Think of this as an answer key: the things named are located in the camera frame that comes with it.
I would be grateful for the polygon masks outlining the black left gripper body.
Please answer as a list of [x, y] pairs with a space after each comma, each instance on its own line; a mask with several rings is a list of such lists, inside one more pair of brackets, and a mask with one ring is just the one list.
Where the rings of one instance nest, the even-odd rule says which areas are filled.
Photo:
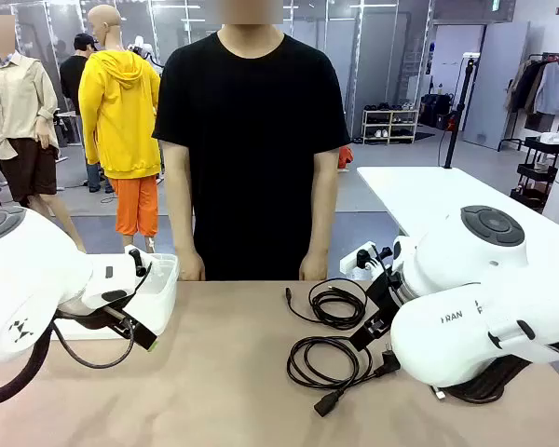
[[74, 314], [71, 310], [66, 310], [63, 305], [60, 305], [58, 307], [58, 318], [74, 320], [92, 331], [108, 328], [125, 339], [135, 339], [133, 318], [123, 310], [125, 304], [126, 302], [112, 303], [93, 310], [87, 315]]

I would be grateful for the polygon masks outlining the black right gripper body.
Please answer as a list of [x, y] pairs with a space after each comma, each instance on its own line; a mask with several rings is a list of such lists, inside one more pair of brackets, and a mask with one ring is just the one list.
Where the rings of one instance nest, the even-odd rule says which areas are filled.
[[365, 266], [372, 275], [372, 284], [365, 294], [377, 310], [364, 323], [364, 326], [389, 326], [402, 305], [397, 291], [402, 285], [401, 276], [390, 267], [381, 264]]

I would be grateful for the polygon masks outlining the person's left hand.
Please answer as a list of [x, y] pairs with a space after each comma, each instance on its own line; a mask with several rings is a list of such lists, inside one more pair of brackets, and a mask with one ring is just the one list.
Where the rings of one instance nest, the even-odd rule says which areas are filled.
[[327, 278], [328, 252], [309, 251], [299, 268], [299, 279], [304, 281], [322, 281]]

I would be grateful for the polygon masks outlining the person's right hand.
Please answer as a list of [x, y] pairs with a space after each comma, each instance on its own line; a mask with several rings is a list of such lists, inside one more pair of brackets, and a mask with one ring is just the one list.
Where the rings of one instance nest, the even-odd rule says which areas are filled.
[[206, 279], [205, 265], [196, 251], [177, 251], [177, 255], [181, 281], [204, 281]]

